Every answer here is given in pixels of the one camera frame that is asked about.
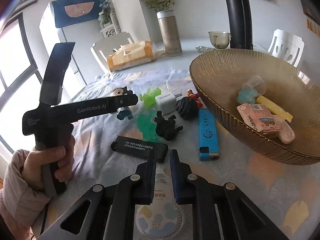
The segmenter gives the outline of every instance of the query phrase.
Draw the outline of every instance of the blue cloth cover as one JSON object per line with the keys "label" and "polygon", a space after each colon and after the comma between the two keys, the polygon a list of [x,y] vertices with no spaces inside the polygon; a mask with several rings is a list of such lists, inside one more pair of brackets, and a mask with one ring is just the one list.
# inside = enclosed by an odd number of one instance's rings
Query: blue cloth cover
{"label": "blue cloth cover", "polygon": [[[70,17],[66,11],[65,6],[85,3],[85,2],[94,2],[92,10],[79,17]],[[68,25],[91,21],[94,19],[98,19],[99,12],[101,11],[99,7],[100,0],[56,0],[52,2],[53,11],[54,11],[54,20],[56,28],[62,28]]]}

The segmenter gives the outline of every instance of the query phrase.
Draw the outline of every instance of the chair backrest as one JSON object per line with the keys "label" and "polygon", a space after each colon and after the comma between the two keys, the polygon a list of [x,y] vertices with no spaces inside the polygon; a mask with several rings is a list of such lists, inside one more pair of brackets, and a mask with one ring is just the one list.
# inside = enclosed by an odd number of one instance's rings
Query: chair backrest
{"label": "chair backrest", "polygon": [[275,30],[273,39],[268,52],[274,56],[285,60],[291,65],[297,67],[302,56],[304,42],[297,35]]}
{"label": "chair backrest", "polygon": [[99,66],[105,73],[109,73],[107,57],[113,54],[113,49],[119,49],[120,46],[133,43],[131,35],[122,32],[94,43],[91,52],[94,55]]}

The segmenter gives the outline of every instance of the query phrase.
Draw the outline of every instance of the container lid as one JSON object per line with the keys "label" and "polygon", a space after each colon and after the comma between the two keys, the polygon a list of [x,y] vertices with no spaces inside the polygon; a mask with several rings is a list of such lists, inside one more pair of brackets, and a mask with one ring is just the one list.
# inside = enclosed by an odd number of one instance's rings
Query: container lid
{"label": "container lid", "polygon": [[165,10],[165,11],[157,12],[157,17],[159,20],[162,18],[174,17],[174,14],[172,10]]}
{"label": "container lid", "polygon": [[171,178],[162,167],[156,169],[153,202],[138,208],[135,222],[140,233],[151,240],[173,238],[183,226],[183,211],[173,202]]}

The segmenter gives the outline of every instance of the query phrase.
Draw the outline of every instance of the orange packaging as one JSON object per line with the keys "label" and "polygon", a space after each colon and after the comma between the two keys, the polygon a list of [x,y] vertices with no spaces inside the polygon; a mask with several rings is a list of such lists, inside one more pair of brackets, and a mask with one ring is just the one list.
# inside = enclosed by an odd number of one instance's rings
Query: orange packaging
{"label": "orange packaging", "polygon": [[157,58],[156,46],[152,41],[139,41],[121,46],[107,57],[110,72],[151,62]]}
{"label": "orange packaging", "polygon": [[258,133],[276,138],[281,130],[265,105],[243,104],[237,107],[244,123]]}

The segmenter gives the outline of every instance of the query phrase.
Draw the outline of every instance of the pink packaged item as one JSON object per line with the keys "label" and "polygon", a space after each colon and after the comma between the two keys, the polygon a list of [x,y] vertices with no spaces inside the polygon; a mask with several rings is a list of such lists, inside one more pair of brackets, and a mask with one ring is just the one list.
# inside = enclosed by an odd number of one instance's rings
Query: pink packaged item
{"label": "pink packaged item", "polygon": [[278,136],[280,127],[265,105],[243,104],[238,106],[237,109],[245,124],[258,133],[268,138],[276,138]]}
{"label": "pink packaged item", "polygon": [[279,115],[272,115],[273,119],[279,125],[281,131],[278,134],[278,138],[284,144],[290,144],[296,137],[294,131],[291,129],[290,125],[287,124]]}

